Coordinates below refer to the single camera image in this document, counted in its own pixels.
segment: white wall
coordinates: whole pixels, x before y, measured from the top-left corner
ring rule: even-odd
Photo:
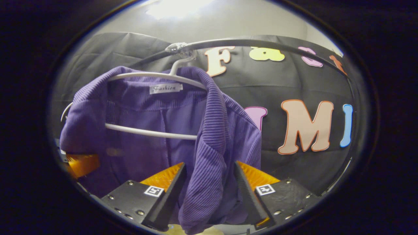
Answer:
[[[172,43],[190,43],[267,34],[310,41],[342,55],[341,50],[323,33],[302,18],[266,0],[209,0],[207,5],[192,13],[188,8],[189,3],[205,0],[168,1],[175,4],[168,7],[166,17],[162,19],[158,20],[146,13],[159,4],[159,0],[143,1],[109,19],[91,35],[104,32],[133,32]]]

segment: clothing label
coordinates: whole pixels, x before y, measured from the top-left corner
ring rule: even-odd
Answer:
[[[158,93],[179,92],[183,90],[183,84],[167,83],[150,86],[150,95]]]

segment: letter m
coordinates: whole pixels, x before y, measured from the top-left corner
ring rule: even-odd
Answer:
[[[334,105],[329,101],[319,103],[315,118],[312,120],[305,103],[301,100],[285,100],[282,109],[287,113],[287,130],[283,146],[279,147],[279,154],[293,154],[299,150],[296,139],[299,136],[302,150],[322,151],[329,147],[329,133]]]

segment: blue letter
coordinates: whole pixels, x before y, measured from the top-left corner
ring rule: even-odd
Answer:
[[[340,142],[342,148],[347,147],[351,143],[351,126],[352,126],[352,114],[353,106],[343,105],[342,110],[345,113],[345,127],[344,127],[344,137]]]

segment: purple jacket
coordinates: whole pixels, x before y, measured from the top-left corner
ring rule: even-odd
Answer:
[[[116,67],[74,96],[60,147],[72,154],[97,153],[101,164],[80,183],[102,197],[129,179],[142,181],[184,162],[187,180],[171,223],[196,234],[208,225],[243,222],[247,213],[233,163],[238,160],[259,169],[261,156],[261,132],[244,109],[200,68],[179,68],[177,74],[200,81],[207,91],[183,84],[179,92],[150,94],[155,85],[178,83],[152,77],[108,82],[130,72],[138,71]],[[197,135],[197,140],[125,133],[106,129],[105,123]]]

